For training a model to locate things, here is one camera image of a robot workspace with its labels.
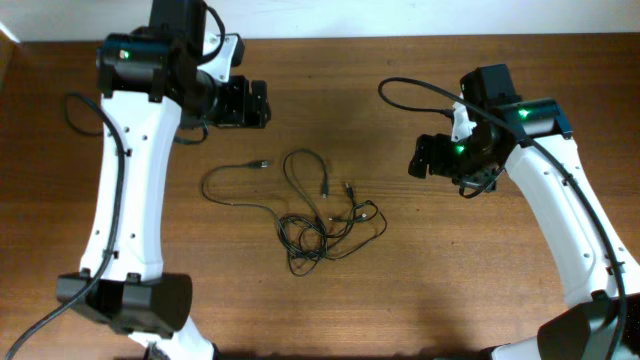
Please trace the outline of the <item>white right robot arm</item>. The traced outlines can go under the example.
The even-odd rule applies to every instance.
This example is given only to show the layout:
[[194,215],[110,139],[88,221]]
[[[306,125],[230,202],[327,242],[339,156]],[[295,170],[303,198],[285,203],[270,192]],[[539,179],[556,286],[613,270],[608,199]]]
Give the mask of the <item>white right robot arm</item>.
[[523,100],[504,64],[479,67],[460,86],[451,134],[420,136],[408,172],[449,178],[466,197],[507,174],[543,232],[568,306],[535,336],[480,358],[638,358],[639,265],[590,186],[560,105]]

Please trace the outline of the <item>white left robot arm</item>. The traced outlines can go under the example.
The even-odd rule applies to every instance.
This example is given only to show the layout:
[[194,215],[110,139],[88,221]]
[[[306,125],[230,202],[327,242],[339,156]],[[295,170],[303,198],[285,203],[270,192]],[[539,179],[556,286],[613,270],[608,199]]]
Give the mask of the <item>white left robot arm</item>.
[[209,33],[203,1],[156,1],[150,20],[97,52],[103,156],[92,232],[77,272],[58,278],[63,307],[142,344],[149,359],[212,359],[191,318],[191,278],[164,271],[161,219],[179,129],[262,128],[267,87],[231,74],[242,39]]

